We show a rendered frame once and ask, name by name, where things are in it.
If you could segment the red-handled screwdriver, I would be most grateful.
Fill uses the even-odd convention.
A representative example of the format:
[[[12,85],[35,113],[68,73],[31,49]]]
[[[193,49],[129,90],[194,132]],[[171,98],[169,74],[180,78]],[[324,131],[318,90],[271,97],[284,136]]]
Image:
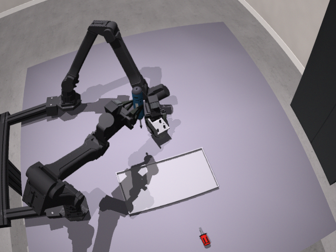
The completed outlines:
[[[203,233],[201,229],[200,229],[200,231],[201,231],[200,237],[201,237],[201,240],[202,240],[204,246],[209,245],[210,241],[209,241],[208,237],[206,236],[206,233]]]

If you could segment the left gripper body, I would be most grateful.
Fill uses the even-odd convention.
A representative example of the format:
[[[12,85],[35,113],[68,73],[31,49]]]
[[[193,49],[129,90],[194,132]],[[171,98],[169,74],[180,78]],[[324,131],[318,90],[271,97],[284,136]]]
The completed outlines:
[[[154,121],[158,120],[160,117],[162,117],[163,114],[166,114],[165,109],[158,110],[158,111],[153,111],[153,112],[149,112],[149,113],[145,113],[144,114],[144,116],[145,116],[144,119],[150,118],[150,120],[152,122],[154,122]]]

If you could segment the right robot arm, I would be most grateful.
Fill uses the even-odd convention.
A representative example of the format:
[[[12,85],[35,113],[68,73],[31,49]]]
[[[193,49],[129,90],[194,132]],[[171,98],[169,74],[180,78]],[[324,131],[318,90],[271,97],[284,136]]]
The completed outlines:
[[[107,103],[104,107],[107,113],[99,117],[95,132],[89,134],[79,148],[54,163],[43,165],[38,161],[31,165],[26,171],[28,179],[22,201],[39,216],[46,209],[61,205],[66,217],[83,216],[81,204],[85,196],[73,185],[62,181],[86,163],[104,155],[110,146],[108,140],[116,134],[114,126],[119,131],[127,123],[127,118],[120,113],[122,106],[119,100]]]

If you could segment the blue electric screwdriver barrel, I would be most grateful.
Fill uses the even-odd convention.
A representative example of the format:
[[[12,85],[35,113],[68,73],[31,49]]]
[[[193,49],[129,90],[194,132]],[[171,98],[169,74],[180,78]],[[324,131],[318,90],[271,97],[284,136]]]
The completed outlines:
[[[143,104],[143,93],[140,87],[134,87],[132,89],[132,99],[134,109]],[[143,117],[144,117],[144,108],[142,109],[138,117],[138,120],[140,120],[140,126],[142,126],[141,120],[143,119]]]

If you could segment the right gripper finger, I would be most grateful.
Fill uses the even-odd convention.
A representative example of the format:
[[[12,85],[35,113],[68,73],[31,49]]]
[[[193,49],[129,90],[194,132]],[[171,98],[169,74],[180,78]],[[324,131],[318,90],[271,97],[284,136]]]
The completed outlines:
[[[137,119],[139,117],[139,114],[142,111],[143,107],[144,107],[144,104],[142,104],[142,105],[140,105],[140,106],[138,106],[135,109],[130,111],[131,117],[134,118],[134,124],[136,124]]]
[[[130,103],[131,103],[131,104],[130,104]],[[129,110],[129,109],[133,106],[133,100],[123,101],[122,104],[123,104],[123,107],[124,107],[125,105],[127,105],[127,104],[130,104],[130,105],[128,105],[128,106],[125,108],[126,110]]]

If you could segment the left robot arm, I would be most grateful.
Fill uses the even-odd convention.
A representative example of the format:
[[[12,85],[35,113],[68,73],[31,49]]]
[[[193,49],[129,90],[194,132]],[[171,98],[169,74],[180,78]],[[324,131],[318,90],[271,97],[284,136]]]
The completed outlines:
[[[70,70],[62,81],[61,107],[75,105],[76,91],[74,92],[73,88],[77,87],[76,84],[79,83],[78,72],[80,71],[90,48],[99,34],[111,45],[130,81],[131,87],[133,88],[139,86],[142,89],[143,100],[145,100],[147,113],[161,110],[159,101],[170,95],[168,88],[163,84],[159,84],[151,88],[148,87],[146,80],[136,67],[119,31],[117,23],[110,20],[94,20],[91,23],[74,58]]]

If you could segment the dark grey cylinder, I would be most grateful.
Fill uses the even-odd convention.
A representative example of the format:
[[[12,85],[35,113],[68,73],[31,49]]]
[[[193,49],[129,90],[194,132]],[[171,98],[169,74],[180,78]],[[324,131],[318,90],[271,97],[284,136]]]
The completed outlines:
[[[157,135],[157,136],[156,136],[156,134],[154,133],[153,136],[154,136],[156,139],[161,140],[161,139],[163,139],[163,138],[166,137],[166,132],[163,132],[163,133],[161,133],[161,134],[159,134],[159,135]]]

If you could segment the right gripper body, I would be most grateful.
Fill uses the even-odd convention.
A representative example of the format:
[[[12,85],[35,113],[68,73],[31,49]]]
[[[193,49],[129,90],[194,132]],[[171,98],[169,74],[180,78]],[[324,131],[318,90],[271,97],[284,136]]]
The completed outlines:
[[[125,126],[128,127],[130,130],[132,130],[134,126],[134,118],[131,117],[130,112],[126,110],[124,107],[122,107],[121,113],[127,118],[127,123],[125,124]],[[115,126],[114,129],[117,133],[117,129]]]

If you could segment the white shallow rectangular tray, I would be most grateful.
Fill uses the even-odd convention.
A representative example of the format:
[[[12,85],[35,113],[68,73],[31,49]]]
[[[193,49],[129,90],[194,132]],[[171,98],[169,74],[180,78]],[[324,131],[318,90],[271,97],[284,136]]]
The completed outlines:
[[[130,215],[219,188],[202,147],[116,175]]]

